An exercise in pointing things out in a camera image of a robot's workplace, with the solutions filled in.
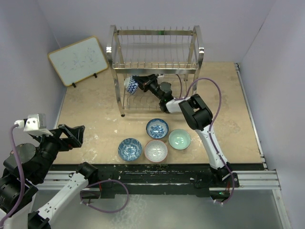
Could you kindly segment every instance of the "rack wire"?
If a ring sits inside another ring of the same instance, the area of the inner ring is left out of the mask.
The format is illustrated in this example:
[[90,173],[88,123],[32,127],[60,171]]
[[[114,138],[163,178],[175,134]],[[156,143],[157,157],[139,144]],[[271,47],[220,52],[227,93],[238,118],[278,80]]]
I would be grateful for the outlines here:
[[[158,110],[156,99],[149,94],[137,92],[131,96],[123,93],[123,104],[117,74],[183,74],[185,82],[189,74],[198,78],[203,61],[203,42],[199,26],[179,29],[178,27],[136,28],[126,27],[118,30],[115,25],[110,26],[110,33],[106,47],[107,59],[112,71],[116,99],[121,112],[124,110]],[[169,76],[167,80],[177,81],[176,76]]]

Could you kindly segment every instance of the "green bowl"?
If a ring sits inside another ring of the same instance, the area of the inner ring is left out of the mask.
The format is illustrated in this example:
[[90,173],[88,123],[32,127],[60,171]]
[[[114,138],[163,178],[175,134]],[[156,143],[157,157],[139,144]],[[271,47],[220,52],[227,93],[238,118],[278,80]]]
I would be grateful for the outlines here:
[[174,149],[183,150],[190,145],[191,137],[185,130],[176,129],[170,133],[168,141]]

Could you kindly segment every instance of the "cable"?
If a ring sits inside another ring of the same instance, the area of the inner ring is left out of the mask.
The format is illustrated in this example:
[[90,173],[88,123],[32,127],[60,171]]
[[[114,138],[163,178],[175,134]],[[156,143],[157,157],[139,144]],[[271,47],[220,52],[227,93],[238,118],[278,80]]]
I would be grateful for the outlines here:
[[181,96],[182,96],[182,81],[181,81],[181,78],[180,78],[180,76],[178,74],[176,74],[176,76],[178,76],[178,79],[180,81],[180,96],[179,96],[179,99],[180,99]]
[[18,197],[18,200],[16,202],[16,204],[14,205],[14,207],[9,211],[8,214],[5,215],[5,217],[3,217],[0,221],[0,228],[3,228],[4,222],[7,218],[9,218],[14,212],[15,210],[18,208],[19,204],[22,201],[23,195],[24,195],[24,187],[25,187],[25,179],[24,179],[24,173],[23,173],[23,169],[22,169],[22,163],[20,161],[20,157],[18,155],[17,149],[16,149],[16,145],[15,145],[15,141],[14,141],[14,136],[13,136],[13,130],[18,127],[18,124],[13,125],[10,128],[10,144],[14,153],[14,157],[17,163],[17,167],[19,170],[19,176],[20,176],[20,194]]
[[102,183],[105,183],[105,182],[115,182],[115,183],[118,183],[118,184],[122,185],[123,188],[126,190],[127,199],[126,199],[125,204],[124,204],[121,208],[119,208],[119,209],[117,209],[117,210],[114,210],[114,211],[102,210],[102,209],[96,208],[95,206],[92,206],[92,205],[89,204],[89,203],[84,202],[82,196],[80,196],[81,202],[82,202],[84,205],[87,205],[88,207],[90,207],[90,208],[92,208],[92,209],[94,209],[94,210],[103,212],[103,213],[116,213],[116,212],[119,212],[119,211],[123,210],[123,209],[126,207],[128,201],[129,201],[129,192],[128,192],[127,187],[126,187],[121,181],[118,181],[118,180],[111,180],[111,179],[109,179],[109,180],[103,180],[103,181],[96,182],[96,183],[94,183],[94,184],[92,184],[92,185],[88,185],[87,187],[92,187],[92,186],[99,185],[99,184],[102,184]]
[[214,122],[215,122],[215,120],[216,120],[216,118],[217,118],[217,116],[218,116],[218,114],[219,114],[219,111],[220,111],[221,102],[222,102],[222,95],[221,95],[220,87],[218,86],[218,84],[217,84],[214,80],[212,80],[212,79],[210,79],[210,78],[199,78],[199,79],[197,79],[197,80],[195,80],[195,81],[193,81],[193,82],[191,83],[191,85],[189,86],[189,88],[188,88],[188,90],[187,90],[187,92],[186,92],[185,98],[188,96],[191,87],[192,87],[195,83],[197,83],[199,80],[208,80],[208,81],[211,81],[212,83],[214,83],[214,85],[216,86],[216,88],[217,88],[217,90],[218,90],[218,93],[219,93],[219,105],[218,105],[217,112],[216,112],[216,114],[215,114],[215,116],[214,116],[214,118],[213,118],[213,120],[212,120],[212,122],[211,122],[211,124],[210,124],[210,127],[209,127],[209,136],[210,136],[212,145],[213,145],[214,149],[216,150],[217,155],[219,156],[220,160],[221,160],[222,163],[224,164],[225,168],[226,168],[226,169],[228,170],[228,172],[230,173],[231,179],[232,179],[232,192],[231,192],[230,196],[228,197],[228,199],[226,199],[226,200],[224,200],[223,202],[221,202],[221,204],[223,204],[223,203],[227,203],[227,202],[232,198],[233,193],[234,193],[234,189],[235,189],[235,182],[234,182],[233,173],[232,173],[232,171],[230,170],[230,168],[228,167],[228,165],[226,164],[226,162],[224,161],[223,157],[219,154],[219,150],[217,149],[217,146],[216,146],[216,144],[215,144],[215,142],[214,142],[214,140],[213,140],[213,138],[212,138],[212,134],[211,134],[212,126],[213,126],[213,124],[214,124]]

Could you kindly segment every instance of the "gray floor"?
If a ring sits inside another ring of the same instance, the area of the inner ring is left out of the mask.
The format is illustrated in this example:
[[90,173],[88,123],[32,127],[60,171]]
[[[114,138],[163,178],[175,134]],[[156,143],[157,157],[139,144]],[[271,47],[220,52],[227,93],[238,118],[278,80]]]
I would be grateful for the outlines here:
[[[33,210],[56,192],[40,191]],[[106,210],[119,208],[126,196],[93,200]],[[132,195],[127,207],[105,214],[80,204],[76,197],[58,217],[52,229],[281,229],[272,191],[235,191],[233,198],[220,206],[210,198],[195,196]]]

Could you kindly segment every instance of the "whiteboard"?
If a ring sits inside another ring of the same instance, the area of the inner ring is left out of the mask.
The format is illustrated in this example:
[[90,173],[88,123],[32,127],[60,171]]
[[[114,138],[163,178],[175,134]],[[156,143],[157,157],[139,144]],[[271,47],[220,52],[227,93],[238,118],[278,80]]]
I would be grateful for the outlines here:
[[108,68],[96,37],[89,37],[49,53],[49,60],[65,86]]

